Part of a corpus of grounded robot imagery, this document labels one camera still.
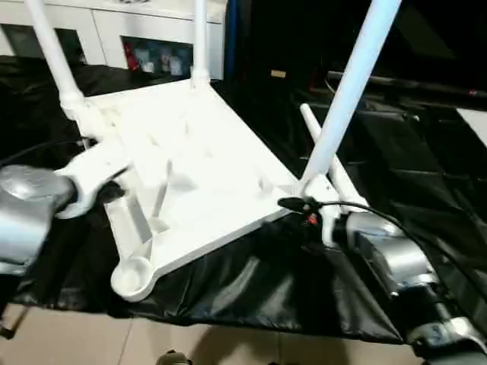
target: black wire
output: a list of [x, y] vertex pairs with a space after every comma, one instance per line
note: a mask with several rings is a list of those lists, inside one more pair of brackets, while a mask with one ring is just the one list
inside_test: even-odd
[[39, 144], [35, 144], [34, 146], [30, 146], [28, 148], [25, 148], [22, 151], [19, 151], [15, 154], [12, 154], [8, 157], [5, 157], [0, 160], [0, 167], [5, 166], [8, 163], [11, 163], [14, 160], [17, 160], [19, 157], [24, 156], [25, 154], [29, 154], [32, 151], [41, 149], [41, 148], [46, 148], [54, 145], [59, 145], [59, 144], [71, 144], [71, 143], [82, 143], [83, 141], [87, 141], [88, 138], [80, 138], [80, 139], [75, 139], [75, 140], [61, 140], [61, 141], [47, 141]]
[[[404, 227], [395, 217], [392, 217], [386, 213], [383, 213], [382, 211], [379, 211], [375, 208], [368, 207], [367, 205], [363, 205], [360, 203], [345, 202], [345, 201], [341, 201], [341, 200], [335, 201], [335, 202], [318, 202], [318, 205], [320, 207], [325, 207], [328, 205], [341, 205], [341, 206], [349, 206], [349, 207], [360, 208], [360, 209], [363, 209], [365, 211], [369, 211], [373, 214], [376, 214], [378, 217], [381, 217], [381, 218], [385, 219], [386, 221], [389, 221], [390, 223], [396, 225], [399, 229], [401, 229], [402, 232], [404, 232], [406, 237], [408, 237], [411, 241], [416, 243], [418, 246], [420, 246], [420, 247], [422, 246], [418, 242], [418, 240], [414, 237], [414, 235], [411, 232], [409, 232], [406, 229], [406, 227]], [[472, 275], [462, 266], [462, 264], [460, 263], [460, 260], [457, 259], [454, 254], [452, 254], [451, 252], [448, 252], [443, 247], [440, 247], [438, 245], [431, 243], [428, 240], [424, 240], [424, 241], [422, 240], [422, 242], [424, 242], [425, 244], [428, 244], [429, 247], [437, 250], [440, 254], [442, 254], [448, 260], [450, 260], [451, 263], [454, 264], [454, 266], [458, 269], [458, 271], [460, 271], [465, 276], [465, 278], [468, 280], [468, 282], [475, 288], [475, 290], [477, 291], [479, 296], [487, 303], [487, 295], [485, 294], [482, 287], [479, 284], [477, 284], [476, 280], [474, 278], [472, 278]]]

